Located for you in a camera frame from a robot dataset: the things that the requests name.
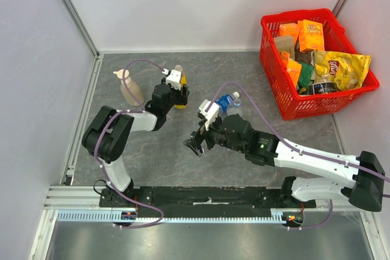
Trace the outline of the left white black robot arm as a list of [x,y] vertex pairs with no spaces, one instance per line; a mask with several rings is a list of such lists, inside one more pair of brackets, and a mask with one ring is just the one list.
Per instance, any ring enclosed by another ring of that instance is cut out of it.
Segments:
[[189,89],[182,84],[178,89],[163,79],[156,85],[151,100],[144,110],[119,111],[103,106],[94,117],[82,137],[82,146],[97,158],[108,176],[109,186],[114,189],[113,200],[122,207],[132,204],[133,181],[122,160],[122,153],[132,132],[159,130],[175,105],[188,103]]

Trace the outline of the yellow juice bottle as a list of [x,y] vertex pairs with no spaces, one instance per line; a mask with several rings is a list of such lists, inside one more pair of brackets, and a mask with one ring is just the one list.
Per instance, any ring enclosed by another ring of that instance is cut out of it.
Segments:
[[[182,65],[175,65],[174,69],[175,69],[176,71],[180,71],[180,72],[182,73],[181,80],[180,80],[180,84],[181,84],[181,86],[182,86],[182,93],[183,93],[183,86],[187,84],[186,74],[185,74],[185,72],[184,72],[184,70],[183,70]],[[174,107],[175,107],[176,109],[178,109],[178,110],[181,110],[181,109],[186,108],[187,105],[188,105],[188,103],[186,103],[185,105],[177,105],[177,104],[175,104]]]

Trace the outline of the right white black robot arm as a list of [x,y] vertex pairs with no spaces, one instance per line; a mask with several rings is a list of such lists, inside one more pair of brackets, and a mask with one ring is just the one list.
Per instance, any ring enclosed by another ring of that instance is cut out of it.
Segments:
[[310,200],[347,200],[356,208],[380,212],[383,203],[385,172],[374,153],[358,156],[324,152],[304,147],[277,136],[255,130],[251,123],[234,114],[212,123],[203,120],[184,145],[197,156],[202,144],[211,150],[219,145],[244,154],[259,166],[297,169],[312,178],[287,177],[279,192],[280,203],[293,207]]

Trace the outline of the crushed clear water bottle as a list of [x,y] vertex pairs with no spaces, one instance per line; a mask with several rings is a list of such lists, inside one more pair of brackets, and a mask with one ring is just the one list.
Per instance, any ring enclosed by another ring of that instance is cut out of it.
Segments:
[[219,97],[215,103],[219,106],[219,115],[223,116],[227,113],[229,105],[235,100],[240,98],[239,92],[235,91],[232,94],[225,94]]

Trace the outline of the clear blue label bottle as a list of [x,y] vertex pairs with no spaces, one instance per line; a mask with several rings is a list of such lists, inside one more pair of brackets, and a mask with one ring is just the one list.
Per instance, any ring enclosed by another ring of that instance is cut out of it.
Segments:
[[227,108],[227,116],[232,116],[232,115],[239,115],[243,116],[243,107],[242,107],[242,101],[240,98],[234,99],[228,106]]

